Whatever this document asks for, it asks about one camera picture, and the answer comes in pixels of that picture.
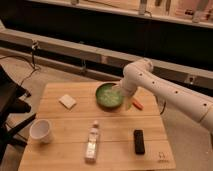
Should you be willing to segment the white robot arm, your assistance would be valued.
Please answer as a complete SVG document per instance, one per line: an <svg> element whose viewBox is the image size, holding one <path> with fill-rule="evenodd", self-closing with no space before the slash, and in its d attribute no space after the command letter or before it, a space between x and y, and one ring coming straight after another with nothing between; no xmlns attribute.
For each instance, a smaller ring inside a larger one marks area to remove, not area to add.
<svg viewBox="0 0 213 171"><path fill-rule="evenodd" d="M152 74L153 68L147 58L127 64L119 82L122 93L132 97L138 87L143 87L169 101L213 134L213 97L159 78Z"/></svg>

